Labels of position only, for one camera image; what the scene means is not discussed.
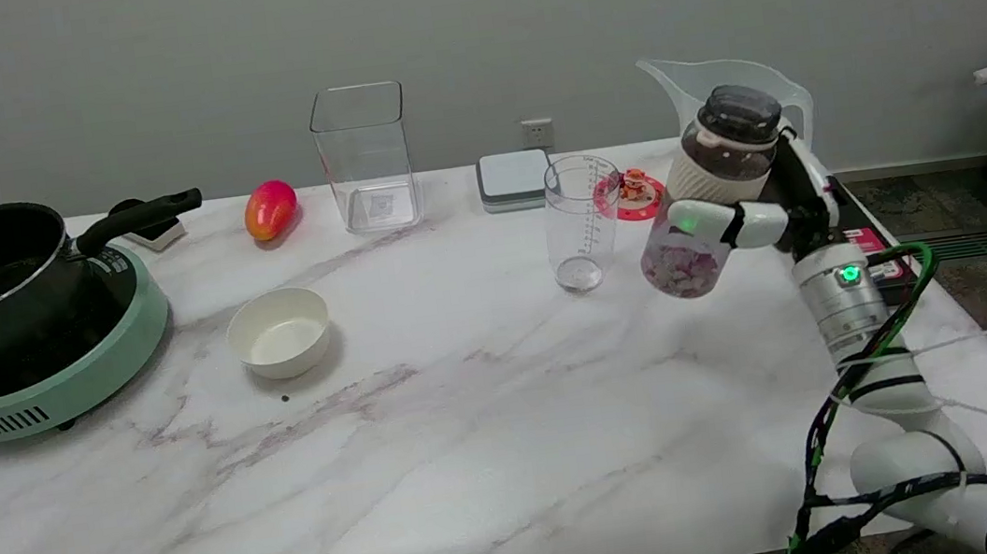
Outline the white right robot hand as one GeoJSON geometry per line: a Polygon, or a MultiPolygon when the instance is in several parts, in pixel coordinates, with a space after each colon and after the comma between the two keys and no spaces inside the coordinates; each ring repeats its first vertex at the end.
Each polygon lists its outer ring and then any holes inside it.
{"type": "Polygon", "coordinates": [[[843,200],[832,176],[793,128],[783,128],[778,141],[760,197],[726,205],[675,200],[668,205],[672,228],[732,250],[770,246],[797,262],[836,244],[843,200]]]}

